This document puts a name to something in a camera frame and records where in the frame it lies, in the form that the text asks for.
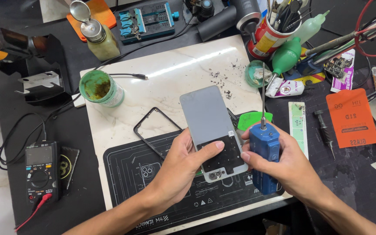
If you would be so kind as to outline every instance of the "black silicone repair mat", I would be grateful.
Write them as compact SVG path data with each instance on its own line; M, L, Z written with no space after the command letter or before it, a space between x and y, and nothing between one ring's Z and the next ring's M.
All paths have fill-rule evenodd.
M229 114L237 128L240 115ZM147 139L159 152L167 153L173 139L180 131ZM117 206L143 190L162 165L161 158L143 141L136 141L109 148L104 153L105 170L112 205ZM153 216L128 232L130 235L149 234L183 225L195 220L217 215L242 206L273 198L284 193L283 189L272 195L262 195L252 184L252 174L244 172L214 183L207 183L203 175L196 176L191 188L179 203L160 215Z

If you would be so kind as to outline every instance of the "multimeter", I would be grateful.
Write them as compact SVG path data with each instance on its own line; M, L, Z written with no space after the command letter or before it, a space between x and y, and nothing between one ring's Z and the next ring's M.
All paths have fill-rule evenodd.
M25 149L27 201L34 204L45 194L51 193L54 202L60 197L59 179L60 146L56 141L34 143Z

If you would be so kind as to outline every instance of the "screwdriver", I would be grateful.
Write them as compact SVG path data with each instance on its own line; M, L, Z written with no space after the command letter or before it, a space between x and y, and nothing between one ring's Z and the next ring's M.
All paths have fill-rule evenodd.
M249 130L250 150L268 161L279 162L279 132L272 125L266 125L265 118L265 86L262 87L262 118L261 123ZM277 191L278 180L274 177L252 170L253 185L263 194L268 195Z
M332 138L330 137L329 131L327 130L327 126L323 121L323 117L321 116L322 113L323 113L323 110L318 110L314 112L314 115L316 115L319 119L320 126L321 126L320 133L322 135L323 142L331 149L332 154L333 154L333 159L336 161L335 153L333 152L333 141L332 141Z

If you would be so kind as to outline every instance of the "purple packaging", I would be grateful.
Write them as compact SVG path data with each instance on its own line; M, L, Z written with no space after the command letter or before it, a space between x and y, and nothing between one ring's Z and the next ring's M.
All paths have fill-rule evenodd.
M344 79L338 79L333 77L331 92L339 92L341 90L352 90L352 78L353 78L353 65L355 63L355 49L351 49L342 54L344 59L352 59L352 65L349 68L345 68L344 72L346 77Z

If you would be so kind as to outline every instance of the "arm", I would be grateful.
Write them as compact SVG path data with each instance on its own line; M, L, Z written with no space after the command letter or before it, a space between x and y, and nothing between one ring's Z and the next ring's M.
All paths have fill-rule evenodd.
M267 173L282 184L285 191L321 216L340 234L376 234L376 224L362 217L328 189L314 171L310 162L298 146L297 141L275 126L279 132L282 154L279 162L269 162L250 151L247 143L242 147L242 158L249 168ZM249 130L242 139L249 139Z
M180 202L191 187L200 165L223 148L224 143L216 141L195 152L189 129L185 129L173 140L162 167L146 188L64 234L118 235L130 231L139 223Z

